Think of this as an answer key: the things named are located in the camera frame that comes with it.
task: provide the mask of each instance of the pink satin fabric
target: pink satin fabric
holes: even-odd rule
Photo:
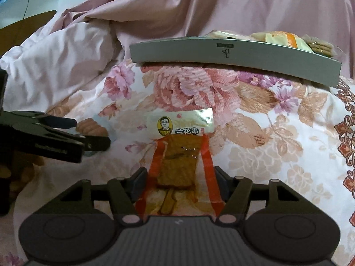
[[[342,49],[341,75],[353,77],[354,5],[355,0],[88,0],[55,15],[0,59],[10,75],[4,109],[48,111],[99,75],[114,50],[122,61],[130,57],[132,43],[213,29],[318,37]]]
[[[341,74],[353,76],[355,0],[89,0],[50,22],[50,32],[87,18],[113,21],[129,58],[135,42],[204,35],[213,29],[281,30],[329,41],[345,54]]]

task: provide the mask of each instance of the snack package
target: snack package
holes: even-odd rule
[[[219,39],[236,39],[236,40],[249,40],[249,41],[257,41],[257,39],[250,37],[250,36],[245,36],[245,35],[240,35],[234,31],[221,31],[221,30],[212,30],[209,32],[206,37],[209,38],[219,38]]]
[[[209,152],[214,132],[212,109],[159,112],[147,129],[157,143],[146,188],[136,202],[148,215],[218,216],[224,207]]]
[[[151,139],[170,134],[203,135],[214,132],[212,108],[194,111],[157,112],[148,116]]]
[[[313,53],[312,49],[307,45],[307,43],[303,39],[292,33],[273,31],[253,33],[250,36],[260,42],[288,46]]]
[[[316,37],[304,35],[302,39],[313,50],[313,52],[341,61],[344,53],[338,47]]]

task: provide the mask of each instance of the packaged cookie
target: packaged cookie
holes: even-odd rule
[[[343,56],[343,52],[338,47],[335,47],[333,44],[321,40],[317,37],[310,37],[308,35],[304,35],[302,39],[307,43],[307,45],[312,49],[312,51],[317,54],[339,61]]]
[[[217,216],[224,202],[209,152],[212,109],[153,113],[147,130],[156,149],[137,212],[143,218],[179,215],[181,209],[185,215]]]

